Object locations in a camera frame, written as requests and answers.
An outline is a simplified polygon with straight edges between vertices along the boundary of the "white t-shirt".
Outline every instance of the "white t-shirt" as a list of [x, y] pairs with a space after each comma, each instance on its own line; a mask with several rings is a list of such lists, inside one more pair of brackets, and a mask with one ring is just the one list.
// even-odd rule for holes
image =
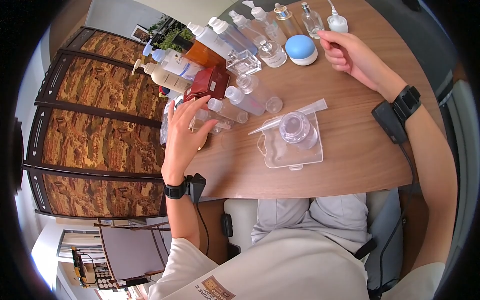
[[[382, 300], [431, 299], [445, 264], [415, 269]], [[368, 300], [361, 261], [315, 231], [276, 229], [222, 265], [185, 239], [173, 239], [163, 277], [148, 300]]]

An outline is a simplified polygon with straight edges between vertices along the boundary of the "clear plastic box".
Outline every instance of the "clear plastic box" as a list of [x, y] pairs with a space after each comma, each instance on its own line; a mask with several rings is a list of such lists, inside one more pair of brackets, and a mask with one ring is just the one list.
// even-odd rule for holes
[[324, 151], [322, 139], [318, 129], [317, 115], [313, 109], [304, 112], [310, 124], [317, 130], [318, 141], [308, 150], [299, 149], [293, 144], [289, 144], [280, 136], [279, 127], [273, 127], [262, 131], [258, 138], [258, 150], [265, 157], [265, 164], [269, 168], [288, 167], [292, 171], [301, 170], [303, 165], [322, 162]]

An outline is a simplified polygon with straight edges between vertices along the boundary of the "pipette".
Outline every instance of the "pipette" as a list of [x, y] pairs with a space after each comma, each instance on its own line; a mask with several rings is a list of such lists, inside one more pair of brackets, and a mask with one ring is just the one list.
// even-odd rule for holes
[[[309, 109], [313, 109], [315, 112], [317, 111], [320, 111], [320, 110], [324, 110], [324, 109], [327, 109], [327, 103], [325, 102], [325, 99], [320, 99], [318, 101], [315, 101], [305, 107], [302, 107], [302, 108], [299, 108], [297, 109], [297, 111], [299, 112], [302, 112], [302, 113], [305, 113], [307, 112]], [[255, 129], [254, 131], [252, 132], [249, 132], [248, 135], [250, 134], [254, 134], [254, 133], [257, 133], [257, 132], [260, 132], [260, 131], [264, 131], [266, 129], [269, 129], [269, 128], [273, 128], [273, 127], [276, 127], [280, 124], [280, 120], [282, 119], [284, 115], [281, 115], [281, 116], [278, 116], [278, 117], [275, 117], [275, 119], [273, 119], [271, 122], [265, 124], [265, 125], [262, 125], [261, 127]]]

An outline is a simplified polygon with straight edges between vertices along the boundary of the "red box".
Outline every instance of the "red box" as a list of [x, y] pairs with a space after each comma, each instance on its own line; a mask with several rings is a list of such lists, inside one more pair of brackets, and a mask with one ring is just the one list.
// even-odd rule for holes
[[185, 91], [183, 102], [203, 96], [223, 99], [229, 80], [230, 75], [227, 74], [225, 68], [215, 66], [201, 70], [196, 74], [192, 86]]

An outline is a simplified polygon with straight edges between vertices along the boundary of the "picture frame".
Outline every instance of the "picture frame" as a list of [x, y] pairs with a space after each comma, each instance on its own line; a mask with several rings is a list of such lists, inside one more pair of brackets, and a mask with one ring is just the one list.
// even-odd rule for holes
[[141, 27], [140, 25], [135, 26], [130, 37], [136, 40], [137, 42], [140, 42], [143, 44], [148, 43], [148, 41], [151, 39], [151, 36], [148, 33], [148, 30]]

